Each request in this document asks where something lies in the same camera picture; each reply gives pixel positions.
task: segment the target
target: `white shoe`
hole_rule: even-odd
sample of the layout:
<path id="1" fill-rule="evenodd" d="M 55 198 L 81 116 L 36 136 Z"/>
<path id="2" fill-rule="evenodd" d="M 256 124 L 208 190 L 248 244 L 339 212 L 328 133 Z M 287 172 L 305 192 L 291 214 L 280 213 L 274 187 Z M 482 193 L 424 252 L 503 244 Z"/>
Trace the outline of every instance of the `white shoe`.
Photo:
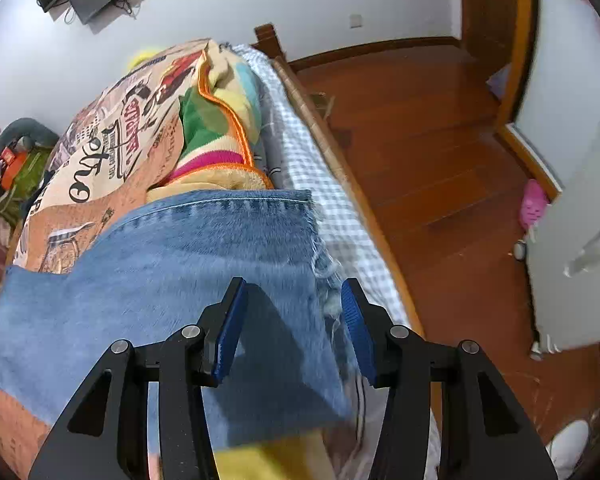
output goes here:
<path id="1" fill-rule="evenodd" d="M 571 476 L 588 440 L 589 425 L 584 420 L 576 420 L 548 444 L 546 452 L 554 463 L 558 480 L 566 480 Z"/>

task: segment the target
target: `white door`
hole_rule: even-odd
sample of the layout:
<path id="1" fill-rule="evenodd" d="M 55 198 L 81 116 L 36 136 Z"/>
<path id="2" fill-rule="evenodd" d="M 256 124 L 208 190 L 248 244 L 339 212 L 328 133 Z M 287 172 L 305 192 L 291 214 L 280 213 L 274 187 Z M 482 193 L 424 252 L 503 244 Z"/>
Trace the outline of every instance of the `white door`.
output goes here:
<path id="1" fill-rule="evenodd" d="M 527 247 L 542 350 L 600 341 L 600 127 Z"/>

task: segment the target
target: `denim fabric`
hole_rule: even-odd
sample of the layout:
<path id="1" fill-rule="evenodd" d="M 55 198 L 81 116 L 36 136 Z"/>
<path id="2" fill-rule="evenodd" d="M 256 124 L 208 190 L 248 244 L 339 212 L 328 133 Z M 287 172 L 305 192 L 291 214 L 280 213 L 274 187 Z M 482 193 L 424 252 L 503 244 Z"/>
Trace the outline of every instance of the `denim fabric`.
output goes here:
<path id="1" fill-rule="evenodd" d="M 350 414 L 331 343 L 341 346 L 343 334 L 328 319 L 338 313 L 323 312 L 339 287 L 333 267 L 308 191 L 199 190 L 153 202 L 102 234 L 70 274 L 11 267 L 0 388 L 53 424 L 113 341 L 165 339 L 242 276 L 249 306 L 233 367 L 219 388 L 203 388 L 213 447 L 328 425 Z"/>

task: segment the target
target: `pink slipper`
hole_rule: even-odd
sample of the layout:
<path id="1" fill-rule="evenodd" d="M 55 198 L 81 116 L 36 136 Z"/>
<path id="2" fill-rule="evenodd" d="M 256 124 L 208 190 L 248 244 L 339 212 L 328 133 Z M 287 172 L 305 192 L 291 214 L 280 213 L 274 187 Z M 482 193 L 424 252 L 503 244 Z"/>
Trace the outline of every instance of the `pink slipper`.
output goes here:
<path id="1" fill-rule="evenodd" d="M 531 179 L 527 182 L 522 206 L 520 207 L 520 225 L 525 231 L 528 231 L 533 224 L 542 218 L 548 205 L 549 200 L 538 181 Z"/>

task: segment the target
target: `wall outlet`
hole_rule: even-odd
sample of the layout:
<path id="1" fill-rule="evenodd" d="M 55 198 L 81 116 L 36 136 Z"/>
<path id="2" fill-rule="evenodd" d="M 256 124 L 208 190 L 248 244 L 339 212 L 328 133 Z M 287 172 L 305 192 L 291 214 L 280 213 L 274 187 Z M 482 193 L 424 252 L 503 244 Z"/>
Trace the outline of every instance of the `wall outlet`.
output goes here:
<path id="1" fill-rule="evenodd" d="M 349 16 L 349 28 L 362 27 L 362 14 L 352 14 Z"/>

